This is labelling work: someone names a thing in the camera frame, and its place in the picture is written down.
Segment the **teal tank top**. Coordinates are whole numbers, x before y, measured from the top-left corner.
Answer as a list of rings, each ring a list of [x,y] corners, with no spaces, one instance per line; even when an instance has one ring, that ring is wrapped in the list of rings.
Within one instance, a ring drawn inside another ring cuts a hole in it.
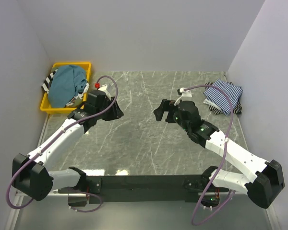
[[[76,65],[61,66],[54,73],[48,100],[52,108],[75,107],[83,100],[88,88],[83,68]]]

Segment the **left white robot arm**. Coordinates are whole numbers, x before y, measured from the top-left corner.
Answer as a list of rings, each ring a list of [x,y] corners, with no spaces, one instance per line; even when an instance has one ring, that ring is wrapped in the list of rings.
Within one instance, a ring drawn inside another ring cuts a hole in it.
[[[123,116],[117,96],[93,90],[88,100],[73,110],[51,137],[27,155],[18,154],[12,162],[11,186],[36,201],[44,199],[50,191],[70,187],[74,192],[86,191],[86,173],[76,167],[51,171],[61,154],[84,135],[99,119],[112,121]]]

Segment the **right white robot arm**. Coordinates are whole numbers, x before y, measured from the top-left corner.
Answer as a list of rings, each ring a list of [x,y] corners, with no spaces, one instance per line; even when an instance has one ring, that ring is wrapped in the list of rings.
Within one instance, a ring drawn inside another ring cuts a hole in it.
[[[203,148],[221,157],[225,157],[238,173],[225,170],[213,170],[201,179],[201,186],[206,191],[223,187],[246,194],[249,199],[261,208],[269,208],[275,198],[285,187],[282,166],[279,162],[267,161],[250,153],[216,126],[201,119],[198,108],[192,101],[181,101],[175,104],[172,100],[162,100],[154,110],[157,121],[161,121],[167,112],[167,123],[178,124],[188,137]]]

